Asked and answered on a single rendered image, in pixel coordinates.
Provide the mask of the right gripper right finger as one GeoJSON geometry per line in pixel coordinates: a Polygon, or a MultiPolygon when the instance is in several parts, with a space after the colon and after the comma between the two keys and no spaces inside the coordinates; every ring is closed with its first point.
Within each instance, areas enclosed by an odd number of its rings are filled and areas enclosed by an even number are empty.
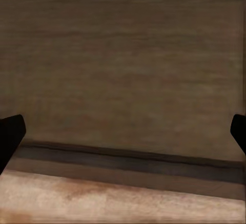
{"type": "Polygon", "coordinates": [[[246,116],[234,115],[230,132],[246,154],[246,116]]]}

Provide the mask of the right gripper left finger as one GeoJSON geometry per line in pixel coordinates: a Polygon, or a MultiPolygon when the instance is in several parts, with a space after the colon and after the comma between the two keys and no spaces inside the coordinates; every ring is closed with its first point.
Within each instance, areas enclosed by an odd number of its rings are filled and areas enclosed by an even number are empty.
{"type": "Polygon", "coordinates": [[[21,114],[0,120],[0,175],[26,134],[21,114]]]}

